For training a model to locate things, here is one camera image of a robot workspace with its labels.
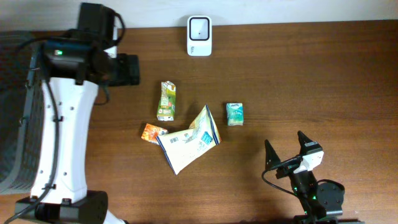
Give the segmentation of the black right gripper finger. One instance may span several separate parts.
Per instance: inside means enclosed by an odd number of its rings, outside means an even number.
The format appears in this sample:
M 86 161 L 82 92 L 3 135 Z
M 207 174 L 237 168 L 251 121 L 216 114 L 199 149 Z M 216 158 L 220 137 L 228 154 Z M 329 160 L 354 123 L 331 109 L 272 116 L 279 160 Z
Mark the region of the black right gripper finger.
M 274 148 L 272 147 L 268 139 L 264 141 L 264 144 L 266 150 L 265 170 L 274 170 L 280 165 L 281 160 L 276 154 Z
M 318 151 L 318 143 L 308 138 L 302 131 L 297 132 L 300 154 L 311 154 Z

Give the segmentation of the small green tissue pack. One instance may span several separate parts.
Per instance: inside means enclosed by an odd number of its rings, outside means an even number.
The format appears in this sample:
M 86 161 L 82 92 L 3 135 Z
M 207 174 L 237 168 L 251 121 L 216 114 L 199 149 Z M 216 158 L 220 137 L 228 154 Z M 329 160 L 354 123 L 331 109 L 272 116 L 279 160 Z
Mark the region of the small green tissue pack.
M 244 124 L 244 111 L 242 103 L 227 103 L 228 126 L 242 126 Z

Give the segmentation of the yellow white snack bag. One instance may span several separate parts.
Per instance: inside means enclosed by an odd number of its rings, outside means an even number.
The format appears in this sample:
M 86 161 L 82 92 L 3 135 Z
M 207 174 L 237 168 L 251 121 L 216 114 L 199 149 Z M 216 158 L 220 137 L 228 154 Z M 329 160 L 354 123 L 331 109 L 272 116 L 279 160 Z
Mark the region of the yellow white snack bag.
M 178 175 L 195 159 L 221 143 L 221 136 L 206 104 L 189 128 L 156 137 L 173 173 Z

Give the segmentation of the green white juice carton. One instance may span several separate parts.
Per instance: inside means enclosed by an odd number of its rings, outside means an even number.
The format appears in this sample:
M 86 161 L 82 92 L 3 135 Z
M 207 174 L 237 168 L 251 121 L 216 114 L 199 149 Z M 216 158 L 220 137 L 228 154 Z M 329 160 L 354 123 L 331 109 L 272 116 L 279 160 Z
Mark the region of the green white juice carton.
M 176 86 L 170 82 L 161 82 L 161 95 L 157 108 L 159 121 L 173 121 L 175 116 Z

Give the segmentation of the small orange tissue pack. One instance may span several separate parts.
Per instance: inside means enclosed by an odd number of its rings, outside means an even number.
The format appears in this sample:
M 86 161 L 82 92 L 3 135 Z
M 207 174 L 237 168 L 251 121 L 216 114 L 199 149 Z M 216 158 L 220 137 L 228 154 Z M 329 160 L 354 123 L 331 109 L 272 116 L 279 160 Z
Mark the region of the small orange tissue pack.
M 141 139 L 150 142 L 152 144 L 159 145 L 157 141 L 157 136 L 162 136 L 168 133 L 169 131 L 167 129 L 147 123 L 142 132 Z

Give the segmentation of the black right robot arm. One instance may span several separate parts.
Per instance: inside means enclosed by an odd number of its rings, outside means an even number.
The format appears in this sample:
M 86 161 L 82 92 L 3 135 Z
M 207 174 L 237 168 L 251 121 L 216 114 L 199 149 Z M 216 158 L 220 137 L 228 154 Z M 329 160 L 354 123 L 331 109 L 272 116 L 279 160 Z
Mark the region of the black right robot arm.
M 294 223 L 338 223 L 343 214 L 345 187 L 330 179 L 316 179 L 313 170 L 322 163 L 324 151 L 321 145 L 297 132 L 300 152 L 285 161 L 280 160 L 270 142 L 264 141 L 266 150 L 265 170 L 262 180 L 271 187 L 296 197 L 304 210 L 303 215 L 293 217 Z M 276 171 L 276 178 L 288 177 L 292 190 L 286 190 L 269 182 L 265 174 Z

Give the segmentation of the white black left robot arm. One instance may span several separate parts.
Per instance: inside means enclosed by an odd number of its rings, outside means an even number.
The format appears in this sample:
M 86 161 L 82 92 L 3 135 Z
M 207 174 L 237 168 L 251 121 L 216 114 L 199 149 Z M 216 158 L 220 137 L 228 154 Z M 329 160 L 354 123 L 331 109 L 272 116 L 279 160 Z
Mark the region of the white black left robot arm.
M 120 223 L 86 184 L 86 144 L 99 91 L 140 82 L 137 55 L 117 51 L 113 9 L 83 2 L 61 35 L 1 34 L 1 193 L 23 194 L 11 220 Z

